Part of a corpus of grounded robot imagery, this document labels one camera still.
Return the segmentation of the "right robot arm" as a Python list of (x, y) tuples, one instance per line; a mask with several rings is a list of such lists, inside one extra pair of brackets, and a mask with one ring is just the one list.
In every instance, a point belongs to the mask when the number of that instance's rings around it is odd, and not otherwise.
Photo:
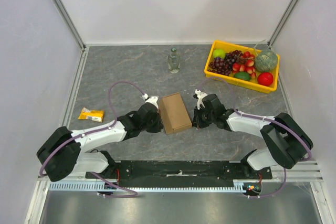
[(247, 154), (246, 162), (241, 164), (240, 172), (245, 178), (254, 178), (261, 169), (275, 165), (291, 169), (311, 157), (313, 142), (289, 114), (260, 116), (227, 109), (216, 94), (199, 89), (193, 97), (197, 100), (194, 127), (203, 129), (214, 124), (221, 130), (243, 132), (264, 140), (266, 148)]

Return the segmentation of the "brown cardboard box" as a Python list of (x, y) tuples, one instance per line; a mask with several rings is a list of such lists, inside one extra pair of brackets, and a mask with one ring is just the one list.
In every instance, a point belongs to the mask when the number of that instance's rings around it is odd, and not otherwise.
[(166, 134), (179, 133), (192, 127), (180, 93), (163, 97), (159, 102), (159, 109)]

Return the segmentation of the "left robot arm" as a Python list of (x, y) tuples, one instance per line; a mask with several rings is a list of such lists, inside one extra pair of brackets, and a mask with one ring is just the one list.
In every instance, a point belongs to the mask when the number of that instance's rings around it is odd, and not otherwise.
[(111, 178), (115, 165), (106, 151), (92, 149), (137, 137), (141, 132), (158, 133), (163, 125), (159, 116), (158, 97), (149, 97), (137, 111), (119, 116), (110, 123), (86, 130), (57, 128), (37, 151), (41, 176), (58, 182), (70, 174), (94, 172)]

